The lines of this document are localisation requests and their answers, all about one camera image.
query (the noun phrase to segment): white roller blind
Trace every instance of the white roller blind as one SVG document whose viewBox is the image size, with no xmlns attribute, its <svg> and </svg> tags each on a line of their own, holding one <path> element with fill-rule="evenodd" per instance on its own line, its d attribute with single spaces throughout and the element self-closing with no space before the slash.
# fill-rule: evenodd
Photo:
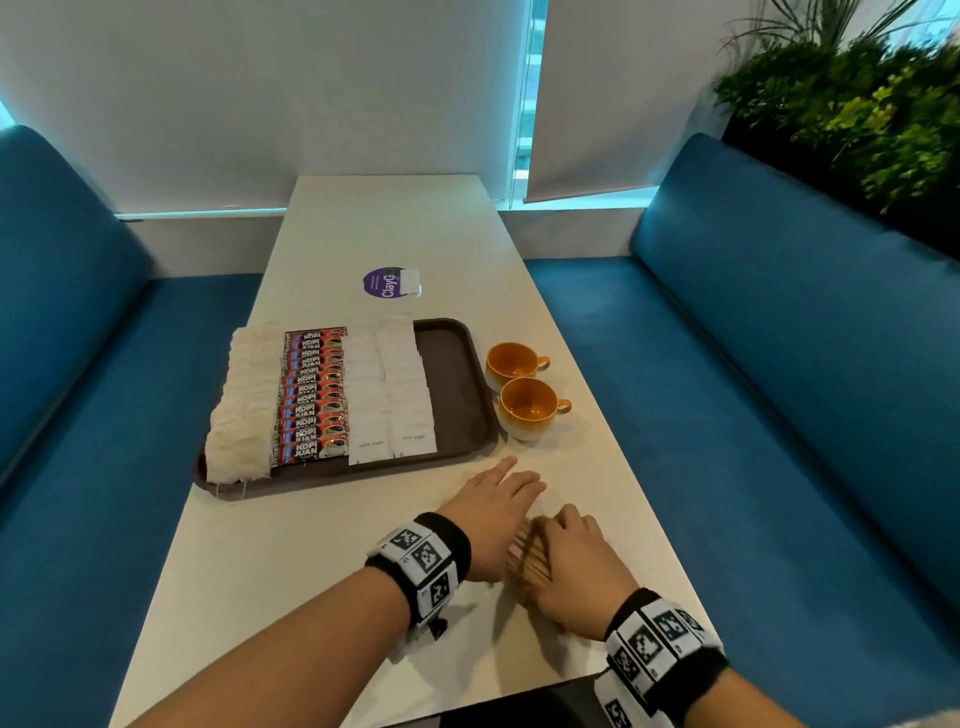
<svg viewBox="0 0 960 728">
<path fill-rule="evenodd" d="M 502 198 L 523 0 L 0 0 L 0 99 L 126 212 L 285 206 L 297 175 Z"/>
<path fill-rule="evenodd" d="M 687 137 L 719 133 L 706 91 L 724 23 L 753 0 L 550 0 L 527 200 L 659 184 Z"/>
</svg>

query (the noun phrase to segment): hand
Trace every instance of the hand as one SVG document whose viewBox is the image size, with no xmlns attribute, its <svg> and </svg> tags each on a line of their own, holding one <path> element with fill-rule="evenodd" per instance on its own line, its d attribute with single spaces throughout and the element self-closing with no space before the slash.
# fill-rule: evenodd
<svg viewBox="0 0 960 728">
<path fill-rule="evenodd" d="M 534 519 L 546 541 L 552 581 L 528 586 L 525 600 L 575 635 L 602 642 L 613 615 L 633 592 L 636 579 L 620 561 L 593 516 L 565 505 L 556 518 Z"/>
<path fill-rule="evenodd" d="M 470 539 L 468 581 L 501 581 L 507 569 L 507 549 L 523 518 L 546 484 L 540 474 L 523 471 L 507 476 L 516 465 L 512 455 L 467 481 L 437 513 L 458 526 Z"/>
</svg>

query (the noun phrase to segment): person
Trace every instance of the person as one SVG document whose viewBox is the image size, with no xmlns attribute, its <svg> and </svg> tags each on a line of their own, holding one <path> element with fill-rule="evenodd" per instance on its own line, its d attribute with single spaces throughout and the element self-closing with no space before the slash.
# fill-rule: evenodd
<svg viewBox="0 0 960 728">
<path fill-rule="evenodd" d="M 507 457 L 478 473 L 436 512 L 469 541 L 467 580 L 504 579 L 508 548 L 546 489 L 539 473 L 511 473 L 515 464 L 515 457 Z M 546 542 L 552 581 L 528 587 L 523 600 L 573 634 L 604 641 L 614 617 L 639 590 L 634 576 L 596 519 L 575 506 L 535 524 Z M 397 580 L 365 566 L 232 649 L 132 726 L 338 726 L 406 634 L 411 612 Z M 731 668 L 710 683 L 679 716 L 686 728 L 801 725 Z"/>
</svg>

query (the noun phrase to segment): person's left hand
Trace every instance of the person's left hand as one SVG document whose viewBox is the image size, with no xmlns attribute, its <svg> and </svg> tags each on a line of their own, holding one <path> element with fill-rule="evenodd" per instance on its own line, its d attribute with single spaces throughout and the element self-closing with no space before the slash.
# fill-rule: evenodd
<svg viewBox="0 0 960 728">
<path fill-rule="evenodd" d="M 501 581 L 507 569 L 507 549 L 523 518 L 544 490 L 540 474 L 523 471 L 507 476 L 516 465 L 505 457 L 488 471 L 467 481 L 460 493 L 437 513 L 450 519 L 470 539 L 468 581 Z"/>
</svg>

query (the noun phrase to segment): blue cushion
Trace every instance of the blue cushion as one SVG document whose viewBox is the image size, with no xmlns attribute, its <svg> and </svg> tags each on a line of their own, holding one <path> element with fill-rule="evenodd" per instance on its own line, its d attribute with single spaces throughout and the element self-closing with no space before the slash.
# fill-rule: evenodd
<svg viewBox="0 0 960 728">
<path fill-rule="evenodd" d="M 151 282 L 12 474 L 0 725 L 107 724 L 259 282 Z"/>
<path fill-rule="evenodd" d="M 960 610 L 960 263 L 702 135 L 633 250 Z"/>
<path fill-rule="evenodd" d="M 934 600 L 654 279 L 528 267 L 733 665 L 812 728 L 960 704 Z"/>
<path fill-rule="evenodd" d="M 0 132 L 0 487 L 151 266 L 42 136 Z"/>
</svg>

